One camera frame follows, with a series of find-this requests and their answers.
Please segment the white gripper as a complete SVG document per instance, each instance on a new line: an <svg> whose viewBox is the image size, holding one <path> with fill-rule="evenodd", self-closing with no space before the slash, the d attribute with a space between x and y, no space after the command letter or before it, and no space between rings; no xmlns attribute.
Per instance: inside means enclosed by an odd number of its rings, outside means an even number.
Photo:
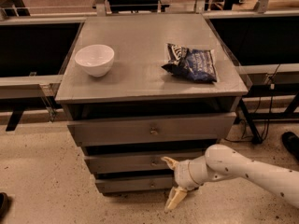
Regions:
<svg viewBox="0 0 299 224"><path fill-rule="evenodd" d="M176 161L170 157L161 157L167 166L174 170L175 181L178 187L171 188L164 211L174 210L187 196L188 190L200 187L211 181L215 172L206 164L204 156L194 160Z"/></svg>

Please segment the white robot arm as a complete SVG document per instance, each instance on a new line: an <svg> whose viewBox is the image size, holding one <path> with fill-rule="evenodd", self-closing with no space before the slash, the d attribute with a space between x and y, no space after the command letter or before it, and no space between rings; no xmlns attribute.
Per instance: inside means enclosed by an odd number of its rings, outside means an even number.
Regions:
<svg viewBox="0 0 299 224"><path fill-rule="evenodd" d="M171 188L166 210L175 209L188 192L206 182L217 182L231 178L245 178L299 207L299 173L292 169L255 161L241 155L225 145L213 145L205 154L193 160L176 161L162 157L174 171L176 187Z"/></svg>

